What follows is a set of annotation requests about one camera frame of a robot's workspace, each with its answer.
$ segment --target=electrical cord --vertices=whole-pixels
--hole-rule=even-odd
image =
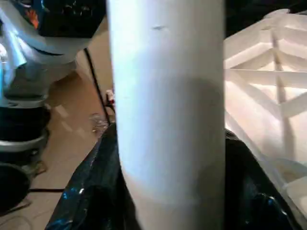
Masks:
[[[63,193],[64,188],[32,188],[29,193]]]
[[[96,92],[98,94],[102,109],[104,111],[107,124],[110,126],[111,125],[110,116],[109,116],[109,114],[107,113],[107,110],[106,110],[106,105],[105,105],[105,102],[104,102],[104,99],[102,97],[101,90],[100,90],[100,87],[99,87],[99,84],[98,84],[98,81],[97,81],[97,75],[96,75],[96,72],[95,72],[95,69],[94,69],[94,66],[93,66],[93,61],[92,61],[90,52],[87,48],[84,49],[84,52],[85,52],[88,64],[90,66],[90,69],[91,69],[92,78],[93,78],[93,81],[94,81],[94,86],[95,86]],[[29,193],[63,193],[64,190],[65,189],[62,189],[62,188],[32,188],[32,189],[29,190]]]
[[[105,113],[107,124],[110,126],[111,125],[110,116],[107,113],[106,105],[105,105],[104,99],[103,99],[102,94],[101,94],[101,90],[100,90],[98,82],[97,82],[97,76],[96,76],[96,73],[95,73],[95,69],[94,69],[94,66],[93,66],[93,62],[92,62],[92,58],[91,58],[90,52],[89,52],[88,48],[85,48],[84,52],[85,52],[88,64],[90,66],[90,69],[91,69],[91,73],[92,73],[92,77],[93,77],[93,81],[94,81],[94,86],[96,88],[96,92],[98,94],[98,97],[99,97],[102,109],[103,109],[103,111]]]

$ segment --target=black rubber wheel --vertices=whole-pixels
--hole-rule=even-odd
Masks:
[[[0,214],[17,206],[27,196],[30,183],[21,168],[0,163]]]

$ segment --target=black plastic bag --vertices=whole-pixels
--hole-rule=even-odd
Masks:
[[[302,229],[253,154],[229,131],[225,181],[225,229]],[[120,171],[115,125],[73,174],[46,229],[140,229]]]

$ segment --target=white plastic panel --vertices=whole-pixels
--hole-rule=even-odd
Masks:
[[[307,213],[307,16],[273,13],[224,46],[226,127]]]

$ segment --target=white cylinder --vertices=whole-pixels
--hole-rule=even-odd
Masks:
[[[110,0],[119,155],[143,230],[221,230],[222,0]]]

